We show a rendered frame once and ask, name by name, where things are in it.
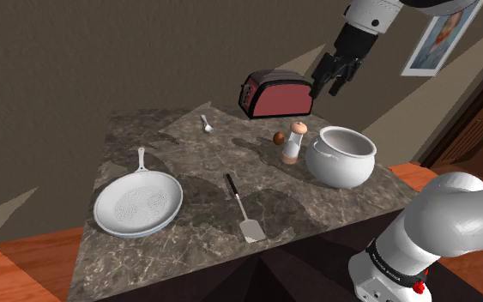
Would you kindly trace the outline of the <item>red and black toaster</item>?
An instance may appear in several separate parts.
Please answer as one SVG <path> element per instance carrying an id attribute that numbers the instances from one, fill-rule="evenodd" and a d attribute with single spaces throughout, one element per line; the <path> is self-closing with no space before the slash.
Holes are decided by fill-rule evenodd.
<path id="1" fill-rule="evenodd" d="M 295 71 L 263 69 L 247 76 L 238 105 L 249 119 L 308 116 L 310 91 L 311 84 Z"/>

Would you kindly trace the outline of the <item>white round pot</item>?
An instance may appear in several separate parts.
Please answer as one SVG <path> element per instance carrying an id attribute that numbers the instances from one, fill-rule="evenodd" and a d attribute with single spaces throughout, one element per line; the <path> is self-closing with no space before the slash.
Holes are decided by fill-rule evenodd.
<path id="1" fill-rule="evenodd" d="M 375 166 L 375 144 L 361 133 L 340 126 L 319 131 L 306 149 L 309 172 L 321 183 L 337 189 L 363 184 Z"/>

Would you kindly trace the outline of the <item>white and tan pepper mill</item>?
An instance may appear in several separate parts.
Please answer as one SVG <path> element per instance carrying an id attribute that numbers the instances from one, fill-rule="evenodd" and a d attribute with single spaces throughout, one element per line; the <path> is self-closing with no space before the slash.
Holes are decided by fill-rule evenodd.
<path id="1" fill-rule="evenodd" d="M 299 157 L 300 145 L 307 126 L 302 122 L 293 122 L 290 125 L 290 136 L 285 142 L 281 153 L 281 161 L 288 165 L 296 163 Z"/>

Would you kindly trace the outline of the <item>white frying pan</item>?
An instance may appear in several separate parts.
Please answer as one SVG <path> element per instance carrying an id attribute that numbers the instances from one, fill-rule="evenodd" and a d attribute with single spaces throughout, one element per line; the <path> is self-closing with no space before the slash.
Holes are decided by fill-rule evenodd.
<path id="1" fill-rule="evenodd" d="M 118 238 L 140 238 L 166 227 L 183 203 L 183 189 L 173 176 L 145 167 L 138 148 L 138 168 L 107 185 L 94 204 L 97 225 Z"/>

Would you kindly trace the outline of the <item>black-handled silver spatula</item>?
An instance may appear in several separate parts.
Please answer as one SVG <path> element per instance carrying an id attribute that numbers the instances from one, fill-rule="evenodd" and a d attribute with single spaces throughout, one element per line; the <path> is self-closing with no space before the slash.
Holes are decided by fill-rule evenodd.
<path id="1" fill-rule="evenodd" d="M 226 179 L 232 189 L 232 193 L 235 196 L 238 205 L 240 207 L 240 210 L 243 215 L 243 220 L 239 223 L 239 227 L 245 237 L 245 241 L 247 243 L 255 243 L 261 240 L 266 239 L 266 235 L 260 226 L 259 222 L 257 220 L 250 219 L 245 211 L 245 207 L 243 203 L 241 202 L 241 199 L 238 194 L 237 187 L 235 186 L 235 183 L 232 180 L 232 176 L 227 173 L 226 174 Z"/>

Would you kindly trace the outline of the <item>dark robot stand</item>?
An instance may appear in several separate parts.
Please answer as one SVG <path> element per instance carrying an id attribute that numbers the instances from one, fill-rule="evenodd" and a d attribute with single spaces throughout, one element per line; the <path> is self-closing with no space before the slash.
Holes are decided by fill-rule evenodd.
<path id="1" fill-rule="evenodd" d="M 99 302 L 359 302 L 348 261 L 397 215 L 382 214 Z"/>

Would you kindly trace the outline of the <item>framed portrait wall picture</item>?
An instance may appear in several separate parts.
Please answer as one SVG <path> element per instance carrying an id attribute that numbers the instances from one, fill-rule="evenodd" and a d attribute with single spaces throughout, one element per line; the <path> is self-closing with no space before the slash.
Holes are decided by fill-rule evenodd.
<path id="1" fill-rule="evenodd" d="M 435 76 L 482 5 L 483 0 L 473 0 L 454 14 L 433 17 L 401 75 Z"/>

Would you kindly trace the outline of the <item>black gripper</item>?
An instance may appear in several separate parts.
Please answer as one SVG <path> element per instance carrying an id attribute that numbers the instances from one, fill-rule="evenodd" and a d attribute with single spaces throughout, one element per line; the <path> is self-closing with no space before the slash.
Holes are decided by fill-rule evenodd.
<path id="1" fill-rule="evenodd" d="M 336 96 L 344 84 L 350 82 L 363 63 L 378 38 L 372 34 L 345 23 L 337 36 L 334 47 L 335 53 L 325 52 L 317 67 L 311 74 L 313 83 L 309 95 L 316 99 L 324 86 L 333 80 L 329 94 Z"/>

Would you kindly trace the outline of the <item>brown wooden door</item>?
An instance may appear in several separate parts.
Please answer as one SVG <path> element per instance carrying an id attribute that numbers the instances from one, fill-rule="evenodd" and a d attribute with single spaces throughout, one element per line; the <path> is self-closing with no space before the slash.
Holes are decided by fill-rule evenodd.
<path id="1" fill-rule="evenodd" d="M 471 159 L 483 146 L 483 90 L 421 162 L 432 168 Z"/>

